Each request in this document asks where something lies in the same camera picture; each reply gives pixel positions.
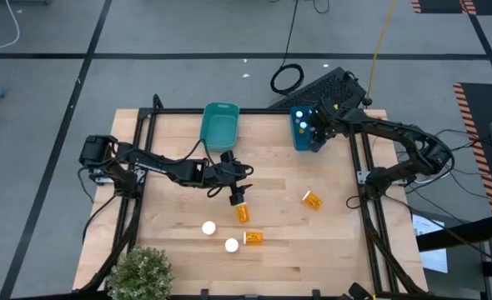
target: green plant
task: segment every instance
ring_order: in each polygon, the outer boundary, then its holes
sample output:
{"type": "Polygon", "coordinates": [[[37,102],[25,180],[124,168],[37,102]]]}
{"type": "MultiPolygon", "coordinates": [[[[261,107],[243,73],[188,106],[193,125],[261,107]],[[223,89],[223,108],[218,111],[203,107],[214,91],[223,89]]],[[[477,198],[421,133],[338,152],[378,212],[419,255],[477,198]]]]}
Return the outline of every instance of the green plant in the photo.
{"type": "Polygon", "coordinates": [[[164,300],[172,289],[172,265],[164,250],[134,248],[108,277],[114,300],[164,300]]]}

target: white cable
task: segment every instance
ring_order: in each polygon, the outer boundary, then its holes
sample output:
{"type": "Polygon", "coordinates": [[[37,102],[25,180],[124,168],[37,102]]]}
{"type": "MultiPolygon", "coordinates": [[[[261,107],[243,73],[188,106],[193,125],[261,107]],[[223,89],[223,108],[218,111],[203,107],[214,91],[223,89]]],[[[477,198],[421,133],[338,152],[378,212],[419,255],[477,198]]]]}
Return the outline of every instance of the white cable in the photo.
{"type": "MultiPolygon", "coordinates": [[[[443,176],[441,176],[439,179],[437,180],[440,180],[442,178],[445,178],[445,177],[448,177],[448,175],[450,174],[450,172],[452,172],[451,170],[446,172],[443,176]]],[[[435,178],[431,178],[431,179],[428,179],[428,180],[424,180],[423,182],[421,181],[418,181],[418,180],[415,180],[414,183],[418,183],[418,184],[426,184],[426,183],[431,183],[432,181],[434,181],[435,178]]]]}
{"type": "Polygon", "coordinates": [[[18,21],[14,17],[14,13],[13,13],[13,10],[11,9],[11,5],[9,4],[9,0],[5,0],[5,3],[7,4],[7,8],[9,9],[9,13],[11,14],[11,17],[13,18],[13,21],[14,21],[14,26],[16,27],[16,38],[14,39],[14,41],[0,46],[0,49],[13,45],[20,38],[20,27],[18,26],[18,21]]]}

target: floor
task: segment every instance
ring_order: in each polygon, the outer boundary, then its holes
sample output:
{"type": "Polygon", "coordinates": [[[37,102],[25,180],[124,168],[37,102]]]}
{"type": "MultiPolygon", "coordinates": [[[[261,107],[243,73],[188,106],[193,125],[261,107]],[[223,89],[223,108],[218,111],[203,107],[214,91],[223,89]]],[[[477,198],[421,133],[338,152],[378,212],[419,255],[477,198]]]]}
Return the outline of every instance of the floor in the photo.
{"type": "MultiPolygon", "coordinates": [[[[90,211],[76,177],[83,139],[109,133],[116,109],[148,107],[154,93],[167,108],[275,103],[281,97],[269,81],[283,57],[294,1],[11,3],[21,36],[0,50],[0,87],[7,90],[0,100],[0,296],[68,293],[90,211]]],[[[325,3],[317,0],[319,9],[325,3]]],[[[288,62],[304,68],[304,83],[342,67],[367,87],[388,9],[387,1],[331,0],[329,12],[318,14],[312,1],[299,1],[289,52],[300,59],[288,62]]],[[[0,45],[14,35],[1,1],[0,45]]],[[[464,130],[452,84],[492,83],[492,16],[415,13],[410,1],[399,1],[381,52],[393,55],[379,57],[373,108],[429,133],[464,130]]],[[[277,85],[294,81],[284,74],[277,85]]],[[[468,142],[463,134],[441,138],[452,147],[468,142]]],[[[470,150],[456,160],[459,169],[477,170],[470,150]]],[[[478,176],[456,177],[484,194],[478,176]]],[[[422,193],[459,218],[491,215],[485,199],[451,177],[422,193]]],[[[443,214],[414,194],[408,198],[443,214]]],[[[433,274],[429,281],[437,293],[470,293],[442,287],[433,274]]]]}

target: yellow cable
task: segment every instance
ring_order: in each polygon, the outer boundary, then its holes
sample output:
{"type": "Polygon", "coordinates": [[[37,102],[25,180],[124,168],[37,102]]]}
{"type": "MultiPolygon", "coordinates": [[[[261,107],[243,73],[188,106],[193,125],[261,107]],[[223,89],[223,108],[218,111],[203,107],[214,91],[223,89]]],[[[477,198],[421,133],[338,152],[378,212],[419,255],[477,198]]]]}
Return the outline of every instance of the yellow cable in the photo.
{"type": "Polygon", "coordinates": [[[381,29],[381,34],[379,35],[378,45],[376,46],[376,51],[374,52],[374,58],[372,58],[372,70],[370,70],[370,83],[369,90],[366,92],[366,97],[370,98],[370,92],[372,91],[372,86],[374,85],[374,72],[376,70],[376,58],[378,57],[378,52],[381,49],[381,44],[383,43],[383,38],[385,36],[385,32],[387,31],[387,27],[390,23],[390,18],[393,16],[394,7],[396,7],[397,0],[391,0],[389,13],[387,13],[387,19],[385,19],[385,24],[381,29]]]}

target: black metal frame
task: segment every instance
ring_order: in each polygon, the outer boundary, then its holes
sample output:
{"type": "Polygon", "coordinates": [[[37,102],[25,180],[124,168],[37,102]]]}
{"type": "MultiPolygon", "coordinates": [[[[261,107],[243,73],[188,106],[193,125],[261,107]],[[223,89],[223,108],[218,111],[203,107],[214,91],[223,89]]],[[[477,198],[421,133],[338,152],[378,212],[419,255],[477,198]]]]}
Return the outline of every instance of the black metal frame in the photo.
{"type": "MultiPolygon", "coordinates": [[[[149,119],[148,132],[146,136],[146,143],[144,150],[151,151],[153,143],[153,135],[155,133],[155,124],[157,122],[157,116],[159,114],[201,114],[203,113],[202,108],[164,108],[163,104],[157,97],[153,96],[153,107],[151,108],[140,108],[138,110],[137,124],[135,126],[135,133],[133,138],[133,145],[139,146],[142,136],[143,125],[146,119],[149,119]]],[[[271,109],[271,108],[241,108],[241,114],[288,114],[289,110],[287,108],[282,109],[271,109]]],[[[372,150],[370,148],[369,138],[366,133],[362,133],[361,137],[363,139],[364,155],[366,160],[367,169],[370,170],[374,167],[374,160],[372,157],[372,150]]],[[[354,163],[356,184],[359,192],[359,203],[361,204],[361,217],[363,220],[363,225],[366,227],[369,220],[371,220],[370,210],[367,205],[367,200],[364,199],[362,190],[357,180],[357,171],[361,171],[361,164],[359,160],[359,147],[357,144],[357,139],[355,134],[349,135],[349,145],[352,153],[352,159],[354,163]]],[[[133,170],[134,166],[128,166],[129,169],[133,170]]],[[[138,224],[140,221],[140,213],[143,204],[143,191],[146,183],[146,174],[143,175],[143,180],[138,184],[140,191],[140,196],[136,198],[126,198],[122,199],[120,209],[118,211],[117,226],[114,233],[113,250],[109,254],[104,264],[100,267],[100,270],[94,275],[91,281],[82,287],[81,289],[73,291],[69,294],[58,294],[58,295],[47,295],[43,297],[33,297],[33,299],[109,299],[106,291],[98,291],[100,285],[102,284],[105,277],[109,274],[110,269],[116,264],[118,256],[120,253],[128,247],[128,251],[133,249],[133,246],[137,242],[137,232],[138,224]],[[133,213],[131,220],[127,227],[126,221],[128,218],[128,206],[131,202],[134,202],[133,213]]],[[[384,218],[384,212],[381,205],[381,201],[373,201],[376,221],[378,224],[379,237],[373,238],[369,234],[366,234],[366,244],[369,256],[369,265],[371,276],[374,285],[374,293],[377,298],[388,298],[388,299],[426,299],[426,300],[462,300],[458,298],[451,297],[436,297],[429,294],[413,294],[413,293],[399,293],[398,282],[396,275],[394,274],[394,268],[399,268],[396,266],[397,262],[394,257],[385,258],[385,266],[387,270],[389,288],[390,292],[384,292],[381,284],[381,276],[379,272],[378,257],[376,252],[376,247],[384,253],[390,252],[389,245],[389,235],[387,233],[387,227],[384,218]]],[[[320,295],[319,290],[312,290],[312,296],[307,297],[292,297],[292,296],[262,296],[262,295],[244,295],[243,297],[238,296],[209,296],[208,290],[204,289],[200,291],[200,295],[173,295],[170,300],[237,300],[242,299],[248,300],[335,300],[335,299],[348,299],[345,295],[340,297],[325,297],[320,295]]]]}

